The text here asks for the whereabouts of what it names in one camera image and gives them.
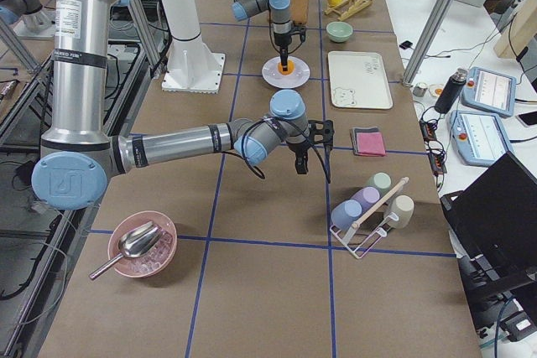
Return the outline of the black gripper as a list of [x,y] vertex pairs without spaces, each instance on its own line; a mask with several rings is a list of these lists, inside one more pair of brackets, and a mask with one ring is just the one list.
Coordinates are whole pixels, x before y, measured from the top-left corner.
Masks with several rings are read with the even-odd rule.
[[289,71],[288,53],[294,35],[299,36],[300,43],[290,53],[294,53],[305,42],[305,26],[291,24],[281,29],[273,29],[274,44],[279,52],[279,70],[281,72]]
[[297,174],[308,174],[308,150],[318,144],[322,144],[325,150],[324,165],[330,164],[330,153],[333,148],[334,125],[332,120],[309,120],[307,139],[299,135],[289,137],[289,149],[295,153],[295,170]]

